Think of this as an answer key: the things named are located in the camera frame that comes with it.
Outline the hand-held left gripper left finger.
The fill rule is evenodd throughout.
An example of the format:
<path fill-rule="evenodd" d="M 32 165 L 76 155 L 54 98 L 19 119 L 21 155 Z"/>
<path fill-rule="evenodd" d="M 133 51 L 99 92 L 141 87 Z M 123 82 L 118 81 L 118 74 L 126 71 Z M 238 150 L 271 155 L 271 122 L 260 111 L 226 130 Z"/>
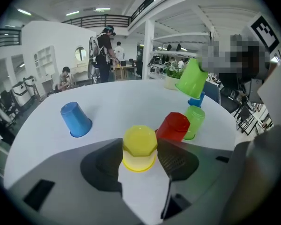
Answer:
<path fill-rule="evenodd" d="M 27 172 L 9 194 L 36 225 L 140 225 L 122 198 L 122 158 L 120 138 L 66 150 Z"/>

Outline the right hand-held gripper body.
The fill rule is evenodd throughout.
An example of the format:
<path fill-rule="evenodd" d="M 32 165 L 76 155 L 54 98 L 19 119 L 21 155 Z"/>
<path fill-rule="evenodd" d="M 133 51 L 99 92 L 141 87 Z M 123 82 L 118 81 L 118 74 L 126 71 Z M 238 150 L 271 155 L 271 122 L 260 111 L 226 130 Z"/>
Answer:
<path fill-rule="evenodd" d="M 231 36 L 231 66 L 237 75 L 237 86 L 252 103 L 263 103 L 258 90 L 269 76 L 271 59 L 279 45 L 262 14 L 254 16 L 241 33 Z"/>

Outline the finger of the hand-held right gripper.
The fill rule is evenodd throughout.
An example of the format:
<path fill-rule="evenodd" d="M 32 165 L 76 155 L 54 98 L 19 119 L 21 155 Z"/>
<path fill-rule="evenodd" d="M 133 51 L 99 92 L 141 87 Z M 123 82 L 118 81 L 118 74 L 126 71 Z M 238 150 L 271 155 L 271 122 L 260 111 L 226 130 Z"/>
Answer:
<path fill-rule="evenodd" d="M 200 49 L 200 69 L 204 72 L 230 73 L 230 40 L 211 40 Z"/>

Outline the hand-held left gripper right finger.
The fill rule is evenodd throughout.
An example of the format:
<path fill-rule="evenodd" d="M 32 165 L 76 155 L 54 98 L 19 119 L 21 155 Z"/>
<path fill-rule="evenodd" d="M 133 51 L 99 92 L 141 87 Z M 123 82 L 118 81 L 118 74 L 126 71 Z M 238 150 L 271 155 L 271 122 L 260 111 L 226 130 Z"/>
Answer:
<path fill-rule="evenodd" d="M 169 177 L 161 219 L 167 225 L 218 225 L 236 185 L 235 151 L 157 140 L 157 157 Z"/>

